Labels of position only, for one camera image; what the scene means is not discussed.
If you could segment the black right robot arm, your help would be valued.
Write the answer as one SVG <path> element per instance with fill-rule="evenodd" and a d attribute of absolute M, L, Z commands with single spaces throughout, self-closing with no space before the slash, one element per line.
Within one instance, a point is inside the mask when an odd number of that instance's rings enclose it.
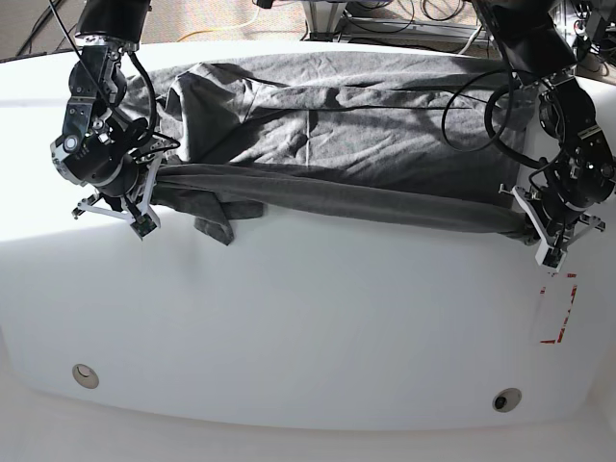
<path fill-rule="evenodd" d="M 156 175 L 165 153 L 180 145 L 156 130 L 154 86 L 137 56 L 150 9 L 147 1 L 86 2 L 75 34 L 66 36 L 78 61 L 68 80 L 63 131 L 50 146 L 53 165 L 65 180 L 95 189 L 72 216 L 117 218 L 139 238 L 160 225 L 150 205 Z M 132 119 L 120 108 L 127 91 L 124 57 L 145 84 L 145 117 Z"/>

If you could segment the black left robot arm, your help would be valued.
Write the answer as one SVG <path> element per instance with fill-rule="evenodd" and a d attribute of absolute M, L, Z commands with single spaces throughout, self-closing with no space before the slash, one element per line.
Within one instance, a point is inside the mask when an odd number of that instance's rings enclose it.
<path fill-rule="evenodd" d="M 577 58 L 552 21 L 550 1 L 476 1 L 474 8 L 523 87 L 540 84 L 539 122 L 558 153 L 532 160 L 503 143 L 499 150 L 546 183 L 509 190 L 534 228 L 541 266 L 560 270 L 571 244 L 604 222 L 588 215 L 615 192 L 615 158 L 590 95 L 573 74 Z"/>

